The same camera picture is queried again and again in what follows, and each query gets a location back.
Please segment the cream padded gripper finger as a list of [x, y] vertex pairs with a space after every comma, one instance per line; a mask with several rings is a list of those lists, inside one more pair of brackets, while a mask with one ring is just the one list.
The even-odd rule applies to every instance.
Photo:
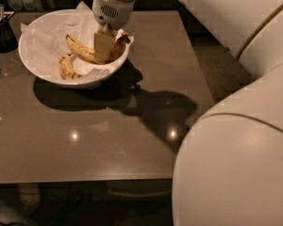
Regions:
[[94, 33], [93, 48], [94, 60], [99, 64], [105, 64], [109, 58], [110, 50], [115, 42], [116, 32], [97, 30]]

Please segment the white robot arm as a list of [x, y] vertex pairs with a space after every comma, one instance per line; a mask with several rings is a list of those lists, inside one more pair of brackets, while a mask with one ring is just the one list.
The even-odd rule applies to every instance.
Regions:
[[283, 226], [283, 0], [179, 0], [256, 80], [178, 151], [174, 226]]

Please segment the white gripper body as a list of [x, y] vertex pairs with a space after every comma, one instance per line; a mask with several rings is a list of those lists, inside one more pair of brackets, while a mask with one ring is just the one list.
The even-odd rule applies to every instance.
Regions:
[[93, 0], [92, 12], [98, 24], [119, 30], [129, 20], [134, 3], [135, 0]]

